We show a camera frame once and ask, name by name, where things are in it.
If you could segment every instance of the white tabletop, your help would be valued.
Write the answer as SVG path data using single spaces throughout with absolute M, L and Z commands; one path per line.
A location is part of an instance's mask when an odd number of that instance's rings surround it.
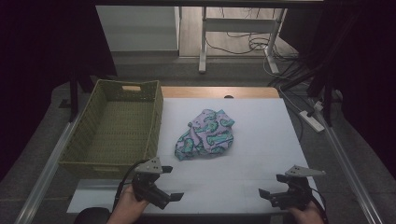
M 177 139 L 204 109 L 223 109 L 235 121 L 233 145 L 216 158 L 179 161 L 174 155 Z M 308 167 L 282 99 L 165 98 L 157 156 L 162 165 L 174 167 L 171 174 L 161 175 L 157 187 L 184 196 L 163 210 L 150 204 L 148 215 L 279 212 L 259 196 L 258 188 L 284 192 L 288 186 L 277 182 L 276 174 L 294 164 Z M 315 189 L 313 179 L 309 181 Z M 67 212 L 95 206 L 111 211 L 119 182 L 80 180 Z

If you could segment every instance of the wooden floor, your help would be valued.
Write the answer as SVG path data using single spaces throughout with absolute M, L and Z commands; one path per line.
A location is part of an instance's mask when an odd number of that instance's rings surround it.
M 222 18 L 222 11 L 224 18 L 230 19 L 272 19 L 273 14 L 276 17 L 279 9 L 274 13 L 272 8 L 246 8 L 246 7 L 209 7 L 207 9 L 208 18 Z M 202 32 L 202 8 L 201 7 L 183 7 L 182 20 L 180 23 L 180 42 L 179 55 L 180 57 L 199 57 L 201 45 Z M 228 35 L 245 35 L 228 33 Z M 232 52 L 246 52 L 249 51 L 248 36 L 243 37 L 229 37 L 227 33 L 211 32 L 206 33 L 208 43 L 216 48 L 227 49 Z M 253 35 L 251 38 L 268 38 L 269 35 Z M 267 40 L 255 40 L 262 43 L 267 43 Z M 276 39 L 276 49 L 282 55 L 290 55 L 296 53 L 296 50 L 288 45 L 279 37 Z M 207 56 L 245 56 L 245 57 L 263 57 L 264 53 L 260 51 L 251 51 L 247 54 L 232 54 L 219 49 L 212 49 L 207 46 Z

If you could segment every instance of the white wall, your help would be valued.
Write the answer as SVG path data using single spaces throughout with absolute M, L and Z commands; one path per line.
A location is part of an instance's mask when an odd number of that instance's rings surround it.
M 111 51 L 178 49 L 177 7 L 98 6 L 96 10 Z

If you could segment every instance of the green basket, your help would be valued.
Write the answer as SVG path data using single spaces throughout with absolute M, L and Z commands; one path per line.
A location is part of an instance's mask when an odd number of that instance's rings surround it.
M 81 179 L 121 179 L 136 161 L 155 157 L 163 113 L 159 81 L 99 80 L 59 165 Z

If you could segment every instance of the crumpled cloth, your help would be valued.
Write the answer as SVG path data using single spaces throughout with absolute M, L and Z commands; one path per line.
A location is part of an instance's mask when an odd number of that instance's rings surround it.
M 223 110 L 216 112 L 205 109 L 193 121 L 190 129 L 177 140 L 175 156 L 181 161 L 193 157 L 207 157 L 222 154 L 233 144 L 233 124 Z

